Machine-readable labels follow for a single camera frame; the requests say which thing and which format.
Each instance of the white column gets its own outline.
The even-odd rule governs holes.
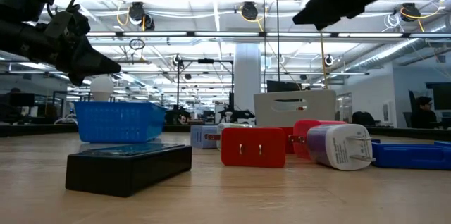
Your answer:
[[[261,92],[259,44],[236,44],[234,58],[235,109],[254,112],[254,94]]]

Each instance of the purple label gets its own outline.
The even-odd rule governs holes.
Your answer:
[[[331,125],[313,127],[307,133],[307,146],[313,160],[331,166],[326,151],[326,134]]]

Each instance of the black case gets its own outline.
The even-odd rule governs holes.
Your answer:
[[[66,189],[129,197],[136,191],[191,169],[191,146],[133,156],[68,156]]]

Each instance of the blue plastic block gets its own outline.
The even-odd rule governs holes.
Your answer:
[[[207,135],[215,135],[216,125],[193,125],[191,127],[191,146],[198,149],[215,149],[216,141],[208,140]]]
[[[380,168],[451,170],[451,143],[381,144],[374,140],[373,165]]]
[[[161,134],[166,110],[152,103],[75,102],[80,139],[91,143],[143,143]]]

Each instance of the wooden table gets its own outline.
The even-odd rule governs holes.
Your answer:
[[[189,135],[166,133],[188,144]],[[450,223],[451,173],[342,172],[288,156],[285,168],[225,167],[193,151],[188,173],[123,199],[66,191],[77,134],[0,139],[0,223]]]

